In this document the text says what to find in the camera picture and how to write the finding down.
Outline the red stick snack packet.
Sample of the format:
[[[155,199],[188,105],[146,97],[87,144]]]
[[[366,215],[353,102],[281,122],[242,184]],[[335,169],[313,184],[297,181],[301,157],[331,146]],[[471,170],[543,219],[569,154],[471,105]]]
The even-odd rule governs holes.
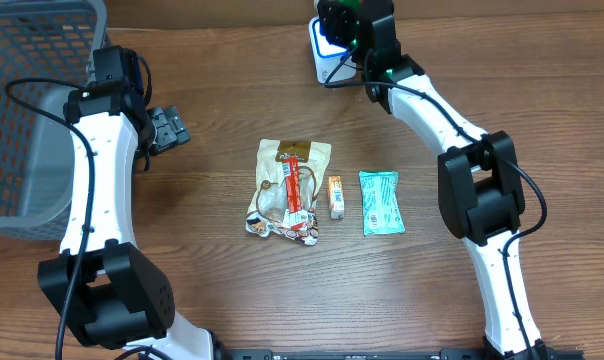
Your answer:
[[[287,190],[287,223],[292,230],[297,231],[305,224],[302,216],[298,159],[296,157],[283,159],[282,168]]]

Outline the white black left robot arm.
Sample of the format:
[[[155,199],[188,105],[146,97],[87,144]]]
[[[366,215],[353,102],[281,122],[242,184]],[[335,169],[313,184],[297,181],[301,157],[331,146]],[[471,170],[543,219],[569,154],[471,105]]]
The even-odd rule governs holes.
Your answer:
[[[136,245],[133,170],[154,138],[142,89],[93,83],[70,93],[64,115],[74,146],[71,212],[59,256],[38,267],[39,286],[60,315],[55,358],[66,332],[125,356],[229,358],[211,331],[177,312],[168,278]]]

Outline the small orange snack packet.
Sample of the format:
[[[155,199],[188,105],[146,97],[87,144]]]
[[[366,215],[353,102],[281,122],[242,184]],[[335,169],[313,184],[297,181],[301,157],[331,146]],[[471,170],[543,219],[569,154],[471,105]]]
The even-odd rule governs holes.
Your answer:
[[[345,215],[345,202],[342,179],[340,176],[328,178],[329,212],[333,220],[343,219]]]

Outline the teal orange snack packet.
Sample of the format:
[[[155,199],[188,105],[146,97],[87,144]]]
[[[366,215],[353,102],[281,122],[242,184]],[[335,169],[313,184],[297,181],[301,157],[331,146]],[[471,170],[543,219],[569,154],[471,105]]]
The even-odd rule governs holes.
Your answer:
[[[363,235],[403,234],[406,229],[396,197],[398,173],[360,171],[359,181]]]

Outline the beige pet treat bag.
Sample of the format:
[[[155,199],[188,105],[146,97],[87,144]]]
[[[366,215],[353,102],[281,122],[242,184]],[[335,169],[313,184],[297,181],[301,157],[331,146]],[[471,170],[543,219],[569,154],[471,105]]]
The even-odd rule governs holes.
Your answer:
[[[256,164],[256,191],[246,215],[249,233],[266,238],[282,236],[305,246],[314,246],[319,237],[317,198],[331,157],[332,146],[306,140],[260,141]],[[292,230],[287,223],[287,190],[282,160],[296,157],[304,227]]]

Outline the white green round container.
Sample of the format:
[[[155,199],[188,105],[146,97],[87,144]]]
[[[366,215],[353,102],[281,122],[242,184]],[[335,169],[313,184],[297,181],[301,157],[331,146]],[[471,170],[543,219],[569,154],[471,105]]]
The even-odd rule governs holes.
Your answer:
[[[358,9],[364,0],[342,0],[342,3],[352,9]]]

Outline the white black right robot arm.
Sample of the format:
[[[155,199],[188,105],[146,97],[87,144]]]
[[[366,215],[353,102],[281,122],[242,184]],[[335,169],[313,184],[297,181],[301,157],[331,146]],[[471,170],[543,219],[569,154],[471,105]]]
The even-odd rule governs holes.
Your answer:
[[[523,187],[537,184],[517,163],[503,131],[488,133],[449,105],[426,71],[404,53],[391,1],[318,0],[319,33],[346,49],[362,69],[360,80],[326,79],[328,88],[365,88],[369,99],[407,124],[437,158],[438,207],[450,233],[473,263],[485,312],[488,359],[556,359],[542,340],[527,300],[519,244]]]

